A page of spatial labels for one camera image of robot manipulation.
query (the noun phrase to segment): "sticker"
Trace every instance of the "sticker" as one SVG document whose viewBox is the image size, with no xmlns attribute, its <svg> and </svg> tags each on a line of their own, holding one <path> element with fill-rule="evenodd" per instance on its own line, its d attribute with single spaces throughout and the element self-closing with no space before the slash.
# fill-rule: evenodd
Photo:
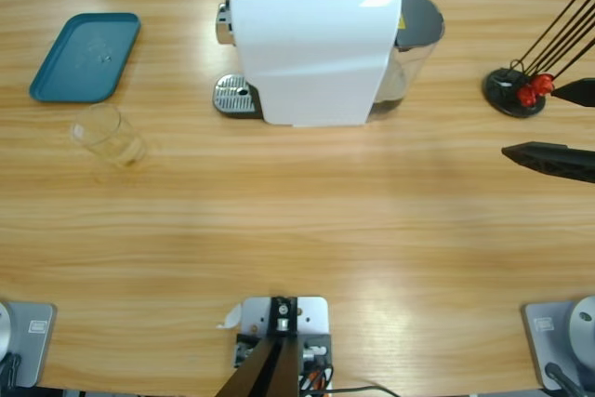
<svg viewBox="0 0 595 397">
<path fill-rule="evenodd" d="M 31 320 L 29 323 L 30 334 L 44 334 L 47 332 L 47 321 Z"/>
<path fill-rule="evenodd" d="M 535 330 L 537 332 L 547 332 L 549 330 L 554 330 L 554 322 L 548 316 L 544 318 L 535 318 L 533 322 L 535 323 Z"/>
<path fill-rule="evenodd" d="M 233 329 L 242 320 L 242 304 L 238 304 L 225 316 L 224 324 L 217 324 L 217 329 Z"/>
<path fill-rule="evenodd" d="M 73 126 L 73 136 L 76 139 L 83 139 L 83 135 L 85 134 L 85 130 L 81 125 L 74 125 Z"/>
</svg>

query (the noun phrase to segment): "wooden table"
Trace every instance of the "wooden table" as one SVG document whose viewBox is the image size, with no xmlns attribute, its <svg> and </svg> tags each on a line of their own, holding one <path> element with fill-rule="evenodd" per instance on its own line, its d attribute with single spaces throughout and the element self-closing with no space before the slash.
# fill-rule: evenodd
<svg viewBox="0 0 595 397">
<path fill-rule="evenodd" d="M 552 99 L 517 120 L 480 82 L 567 0 L 433 0 L 446 34 L 410 95 L 362 127 L 234 121 L 211 91 L 238 70 L 219 0 L 0 0 L 0 293 L 59 309 L 43 385 L 214 395 L 251 296 L 328 299 L 336 386 L 404 395 L 537 386 L 523 303 L 595 292 L 595 187 L 500 148 L 595 146 L 595 112 Z M 110 99 L 147 140 L 121 172 L 69 140 L 84 106 L 27 89 L 64 22 L 133 11 Z M 595 53 L 561 85 L 592 76 Z"/>
</svg>

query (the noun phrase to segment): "teal plastic tray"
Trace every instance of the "teal plastic tray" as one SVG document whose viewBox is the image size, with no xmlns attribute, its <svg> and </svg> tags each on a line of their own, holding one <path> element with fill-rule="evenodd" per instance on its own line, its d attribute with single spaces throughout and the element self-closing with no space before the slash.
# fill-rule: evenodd
<svg viewBox="0 0 595 397">
<path fill-rule="evenodd" d="M 70 18 L 29 87 L 43 102 L 100 102 L 118 85 L 139 34 L 132 13 L 86 13 Z"/>
</svg>

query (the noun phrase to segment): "white label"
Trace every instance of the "white label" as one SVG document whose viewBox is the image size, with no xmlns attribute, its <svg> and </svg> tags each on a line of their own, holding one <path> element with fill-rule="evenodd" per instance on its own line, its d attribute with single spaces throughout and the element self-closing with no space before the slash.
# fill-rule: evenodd
<svg viewBox="0 0 595 397">
<path fill-rule="evenodd" d="M 44 334 L 47 332 L 47 321 L 31 320 L 29 323 L 30 334 Z"/>
<path fill-rule="evenodd" d="M 554 330 L 554 322 L 548 316 L 544 318 L 535 318 L 533 322 L 535 323 L 535 330 L 537 332 L 547 332 L 549 330 Z"/>
</svg>

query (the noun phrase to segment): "red flower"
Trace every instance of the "red flower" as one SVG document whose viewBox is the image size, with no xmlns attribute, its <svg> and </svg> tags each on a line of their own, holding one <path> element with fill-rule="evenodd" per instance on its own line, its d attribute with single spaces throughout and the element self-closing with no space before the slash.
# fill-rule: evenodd
<svg viewBox="0 0 595 397">
<path fill-rule="evenodd" d="M 533 107 L 537 103 L 536 93 L 529 85 L 522 86 L 517 90 L 517 98 L 524 107 Z"/>
<path fill-rule="evenodd" d="M 542 73 L 534 76 L 531 80 L 531 87 L 540 97 L 551 93 L 554 89 L 554 77 L 549 73 Z"/>
</svg>

